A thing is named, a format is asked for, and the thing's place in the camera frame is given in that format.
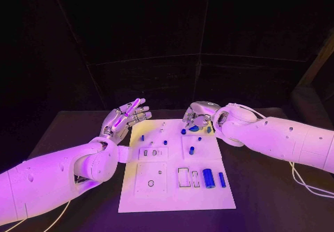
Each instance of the table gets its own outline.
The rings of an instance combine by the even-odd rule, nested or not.
[[[287,118],[280,108],[258,109],[265,116]],[[98,136],[110,111],[58,113],[29,156],[85,144]],[[156,110],[153,119],[182,118],[185,110]],[[128,133],[120,145],[128,145]],[[49,231],[91,232],[308,232],[331,231],[334,199],[323,198],[295,183],[288,162],[246,147],[234,147],[221,139],[229,184],[236,209],[118,213],[126,164],[118,163],[113,178],[72,200],[68,210]],[[317,168],[297,165],[307,184],[334,191],[331,175]],[[43,231],[58,218],[64,206],[29,218],[15,231]]]

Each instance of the robotic arm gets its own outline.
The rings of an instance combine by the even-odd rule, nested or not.
[[[111,111],[88,144],[39,156],[0,174],[0,225],[46,213],[113,177],[121,160],[117,144],[128,128],[151,118],[149,107],[138,108],[144,102],[136,99]]]
[[[244,146],[262,154],[310,165],[334,173],[334,131],[300,122],[262,116],[246,106],[221,107],[208,101],[192,103],[185,114],[186,128],[200,129],[213,123],[215,135],[232,146]]]

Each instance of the circular hole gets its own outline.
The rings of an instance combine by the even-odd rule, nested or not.
[[[149,186],[150,186],[150,187],[154,186],[154,181],[153,181],[153,180],[149,181]]]

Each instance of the dark background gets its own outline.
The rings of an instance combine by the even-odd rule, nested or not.
[[[334,26],[334,4],[323,1],[10,4],[0,171],[28,157],[61,110],[111,110],[137,97],[151,109],[198,100],[287,105]],[[331,64],[334,56],[314,83],[329,108]]]

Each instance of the white board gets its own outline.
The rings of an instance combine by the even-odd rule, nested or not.
[[[134,125],[120,213],[236,208],[213,131],[187,130],[183,135],[185,125],[182,119],[146,120]],[[216,184],[212,189],[205,183],[206,168],[212,169]],[[221,185],[219,172],[226,188]]]

